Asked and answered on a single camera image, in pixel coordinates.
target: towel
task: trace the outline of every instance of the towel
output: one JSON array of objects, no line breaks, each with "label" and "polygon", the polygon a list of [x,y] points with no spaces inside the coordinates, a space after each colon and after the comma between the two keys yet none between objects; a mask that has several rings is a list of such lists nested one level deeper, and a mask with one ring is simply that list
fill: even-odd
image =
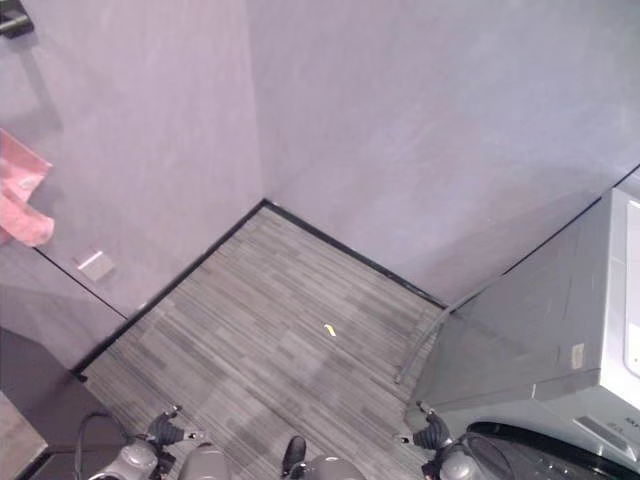
[{"label": "towel", "polygon": [[35,247],[53,235],[53,219],[27,203],[50,168],[50,163],[0,129],[0,244],[13,237]]}]

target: striped carpet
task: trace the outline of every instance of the striped carpet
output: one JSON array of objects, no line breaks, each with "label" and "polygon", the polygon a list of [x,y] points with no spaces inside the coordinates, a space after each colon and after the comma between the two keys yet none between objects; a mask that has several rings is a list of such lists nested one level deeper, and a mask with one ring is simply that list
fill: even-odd
[{"label": "striped carpet", "polygon": [[[298,433],[310,457],[415,480],[424,457],[392,435],[406,431],[419,372],[403,386],[393,375],[418,323],[439,311],[263,208],[84,373],[132,431],[182,405],[184,425],[224,449],[234,479],[275,480]],[[181,460],[191,448],[172,451]]]}]

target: wall outlet cover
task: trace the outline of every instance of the wall outlet cover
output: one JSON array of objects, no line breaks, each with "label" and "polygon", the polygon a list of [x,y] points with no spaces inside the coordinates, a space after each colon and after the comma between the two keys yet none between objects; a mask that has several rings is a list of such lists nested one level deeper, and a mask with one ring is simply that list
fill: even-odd
[{"label": "wall outlet cover", "polygon": [[116,264],[102,250],[94,253],[78,265],[78,270],[93,282],[100,281],[115,268]]}]

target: wall hook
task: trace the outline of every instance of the wall hook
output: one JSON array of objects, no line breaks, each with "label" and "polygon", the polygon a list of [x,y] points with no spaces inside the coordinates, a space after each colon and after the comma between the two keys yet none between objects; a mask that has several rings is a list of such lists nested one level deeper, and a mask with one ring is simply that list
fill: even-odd
[{"label": "wall hook", "polygon": [[0,0],[0,35],[15,38],[34,29],[20,0]]}]

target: white washing machine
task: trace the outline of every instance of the white washing machine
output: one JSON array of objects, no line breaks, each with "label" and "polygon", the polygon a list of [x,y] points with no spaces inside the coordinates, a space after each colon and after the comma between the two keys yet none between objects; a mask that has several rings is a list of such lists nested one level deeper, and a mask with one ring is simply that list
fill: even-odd
[{"label": "white washing machine", "polygon": [[640,472],[640,201],[612,190],[443,325],[409,401]]}]

